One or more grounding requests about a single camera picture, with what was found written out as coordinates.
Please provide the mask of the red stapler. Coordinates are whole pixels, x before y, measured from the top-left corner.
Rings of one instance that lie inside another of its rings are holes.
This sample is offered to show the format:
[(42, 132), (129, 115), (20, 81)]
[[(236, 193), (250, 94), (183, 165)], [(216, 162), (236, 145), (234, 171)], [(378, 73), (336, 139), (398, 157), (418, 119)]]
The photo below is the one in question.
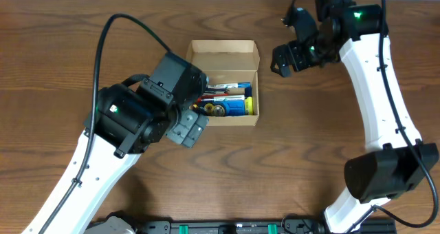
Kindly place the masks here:
[(203, 101), (215, 100), (216, 98), (221, 98), (221, 97), (224, 97), (224, 96), (228, 96), (228, 93), (203, 95), (200, 98), (198, 98), (196, 100), (196, 102), (200, 103), (200, 102), (203, 102)]

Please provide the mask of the blue capped white marker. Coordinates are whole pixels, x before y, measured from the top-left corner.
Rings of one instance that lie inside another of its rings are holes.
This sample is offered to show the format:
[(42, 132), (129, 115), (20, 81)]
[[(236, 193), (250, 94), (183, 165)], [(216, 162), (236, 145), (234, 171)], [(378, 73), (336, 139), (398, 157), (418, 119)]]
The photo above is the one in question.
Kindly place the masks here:
[(242, 83), (220, 83), (220, 84), (210, 84), (207, 86), (208, 89), (236, 89), (236, 88), (248, 88), (251, 87), (252, 84), (250, 82), (242, 82)]

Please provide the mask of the blue plastic staple remover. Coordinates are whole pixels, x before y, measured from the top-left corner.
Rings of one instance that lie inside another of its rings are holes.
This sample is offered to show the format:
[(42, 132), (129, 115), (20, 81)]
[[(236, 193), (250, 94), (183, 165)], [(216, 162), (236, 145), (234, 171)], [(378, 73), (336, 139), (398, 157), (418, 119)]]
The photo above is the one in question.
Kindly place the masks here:
[(214, 105), (222, 105), (225, 107), (226, 116), (244, 116), (245, 115), (245, 105), (243, 100), (232, 100), (232, 101), (210, 101), (210, 102), (200, 102), (196, 105), (212, 103)]

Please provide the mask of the yellow highlighter pen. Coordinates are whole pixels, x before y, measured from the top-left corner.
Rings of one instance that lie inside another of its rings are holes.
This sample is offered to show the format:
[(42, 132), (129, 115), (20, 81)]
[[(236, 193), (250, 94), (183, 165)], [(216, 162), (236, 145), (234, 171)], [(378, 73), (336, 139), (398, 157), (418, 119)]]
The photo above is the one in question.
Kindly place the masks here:
[(252, 116), (254, 114), (254, 104), (253, 104), (253, 98), (252, 98), (252, 88), (246, 87), (245, 88), (245, 114)]

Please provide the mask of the brown cardboard box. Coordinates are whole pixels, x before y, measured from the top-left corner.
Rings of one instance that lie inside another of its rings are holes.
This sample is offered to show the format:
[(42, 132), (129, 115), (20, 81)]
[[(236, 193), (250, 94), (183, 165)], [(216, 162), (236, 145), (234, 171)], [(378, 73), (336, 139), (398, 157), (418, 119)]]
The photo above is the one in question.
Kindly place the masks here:
[(253, 114), (210, 117), (210, 126), (255, 126), (259, 119), (259, 51), (252, 40), (193, 40), (186, 60), (201, 69), (210, 84), (249, 83)]

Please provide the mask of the black capped white marker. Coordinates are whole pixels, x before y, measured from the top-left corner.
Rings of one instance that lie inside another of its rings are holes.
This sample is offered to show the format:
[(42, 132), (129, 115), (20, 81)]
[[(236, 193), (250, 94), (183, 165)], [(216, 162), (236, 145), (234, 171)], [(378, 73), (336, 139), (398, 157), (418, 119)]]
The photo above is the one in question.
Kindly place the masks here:
[(228, 95), (221, 98), (216, 98), (215, 100), (209, 100), (209, 101), (231, 101), (231, 100), (245, 100), (244, 95)]

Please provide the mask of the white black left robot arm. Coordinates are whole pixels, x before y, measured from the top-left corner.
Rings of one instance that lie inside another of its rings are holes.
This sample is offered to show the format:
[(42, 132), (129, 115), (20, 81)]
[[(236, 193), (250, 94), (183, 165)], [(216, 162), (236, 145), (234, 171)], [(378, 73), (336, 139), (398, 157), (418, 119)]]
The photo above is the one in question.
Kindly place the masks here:
[(98, 92), (96, 115), (84, 122), (76, 150), (25, 233), (83, 233), (116, 182), (149, 145), (166, 136), (191, 148), (208, 118), (190, 107), (208, 76), (176, 54), (164, 55), (151, 76)]

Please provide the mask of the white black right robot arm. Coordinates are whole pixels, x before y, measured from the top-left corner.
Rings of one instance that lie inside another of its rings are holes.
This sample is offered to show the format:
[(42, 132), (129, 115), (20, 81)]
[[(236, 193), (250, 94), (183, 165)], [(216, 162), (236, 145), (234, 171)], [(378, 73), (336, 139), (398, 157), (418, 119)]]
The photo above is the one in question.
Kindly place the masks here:
[(316, 16), (290, 5), (283, 24), (296, 39), (272, 52), (271, 71), (283, 77), (310, 67), (342, 63), (360, 108), (366, 153), (344, 166), (345, 189), (323, 213), (317, 233), (354, 233), (386, 203), (425, 180), (437, 217), (439, 194), (430, 175), (439, 160), (436, 144), (425, 143), (413, 124), (391, 59), (385, 3), (359, 6), (354, 0), (314, 0)]

